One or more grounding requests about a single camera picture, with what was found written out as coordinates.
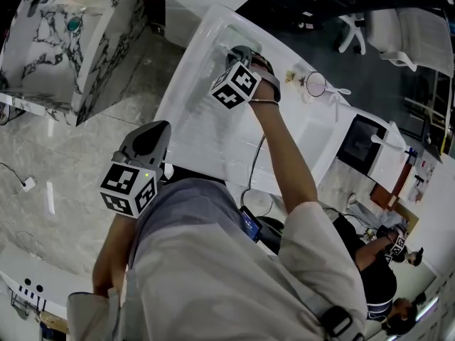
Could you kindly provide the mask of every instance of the white sleeve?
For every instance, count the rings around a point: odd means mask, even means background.
[[[360,273],[317,202],[302,203],[287,217],[278,256],[300,282],[366,320]]]

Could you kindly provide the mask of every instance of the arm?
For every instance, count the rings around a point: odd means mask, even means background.
[[[93,293],[107,297],[113,287],[122,292],[129,251],[136,235],[136,220],[116,215],[93,268]]]
[[[255,98],[273,100],[273,97],[273,88],[261,82]],[[318,194],[311,171],[286,128],[278,107],[259,102],[250,102],[250,105],[267,139],[273,171],[287,212],[291,213],[303,202],[317,202]]]
[[[388,236],[392,241],[395,241],[398,237],[398,233],[389,232]],[[384,236],[376,239],[374,242],[366,244],[355,252],[355,264],[359,271],[367,269],[376,260],[376,254],[383,250],[387,245],[390,245],[390,240]]]

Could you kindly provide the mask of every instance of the marble floor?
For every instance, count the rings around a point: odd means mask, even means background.
[[[0,161],[22,179],[32,175],[37,187],[25,193],[12,173],[0,166],[0,242],[10,241],[61,269],[91,277],[97,254],[114,215],[96,191],[98,175],[123,138],[153,120],[183,50],[149,34],[142,58],[125,99],[81,126],[29,113],[0,127]],[[335,160],[319,186],[320,201],[344,211],[357,192],[369,201],[374,183]],[[229,185],[239,202],[242,188]],[[259,216],[284,219],[279,198],[251,191],[245,203]]]

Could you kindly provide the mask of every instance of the white cloth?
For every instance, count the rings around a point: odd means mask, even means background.
[[[315,202],[288,216],[279,261],[365,325],[360,274]],[[145,340],[323,340],[278,267],[234,223],[167,227],[139,245],[134,272]]]

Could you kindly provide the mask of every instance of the power outlet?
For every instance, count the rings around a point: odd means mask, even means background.
[[[26,181],[23,183],[23,190],[24,192],[28,192],[33,187],[36,186],[36,180],[33,177],[28,177]]]

